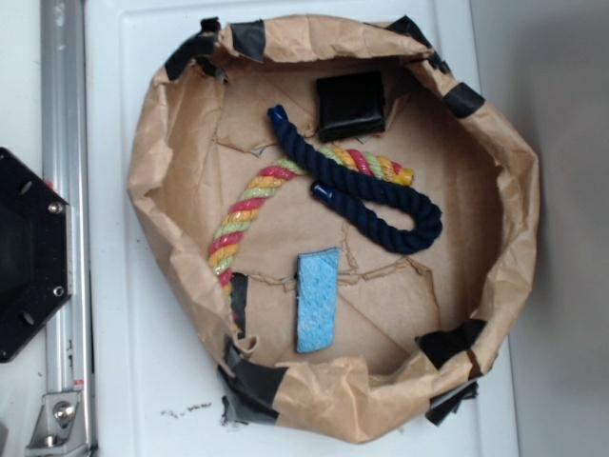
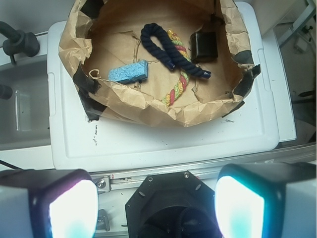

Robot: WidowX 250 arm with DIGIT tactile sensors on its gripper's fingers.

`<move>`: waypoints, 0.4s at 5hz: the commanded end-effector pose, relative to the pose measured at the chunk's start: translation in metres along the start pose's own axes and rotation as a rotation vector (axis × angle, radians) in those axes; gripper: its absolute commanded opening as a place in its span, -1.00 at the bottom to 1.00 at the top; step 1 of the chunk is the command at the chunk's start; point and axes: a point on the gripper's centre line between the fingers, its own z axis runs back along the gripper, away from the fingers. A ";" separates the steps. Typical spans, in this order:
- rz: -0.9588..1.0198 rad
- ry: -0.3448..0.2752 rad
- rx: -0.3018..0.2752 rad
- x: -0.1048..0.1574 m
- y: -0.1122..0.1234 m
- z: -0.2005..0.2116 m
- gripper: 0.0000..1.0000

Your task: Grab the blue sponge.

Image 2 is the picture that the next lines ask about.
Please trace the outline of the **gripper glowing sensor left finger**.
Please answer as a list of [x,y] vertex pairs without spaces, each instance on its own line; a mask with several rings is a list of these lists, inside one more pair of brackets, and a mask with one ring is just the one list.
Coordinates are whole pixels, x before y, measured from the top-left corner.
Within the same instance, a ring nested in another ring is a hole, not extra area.
[[97,187],[83,169],[0,173],[2,238],[91,238],[98,209]]

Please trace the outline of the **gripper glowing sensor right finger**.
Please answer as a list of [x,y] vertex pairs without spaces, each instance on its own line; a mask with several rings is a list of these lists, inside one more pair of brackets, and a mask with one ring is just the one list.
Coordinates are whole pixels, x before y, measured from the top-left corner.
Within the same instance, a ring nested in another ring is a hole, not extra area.
[[218,175],[214,205],[225,238],[315,238],[317,167],[227,164]]

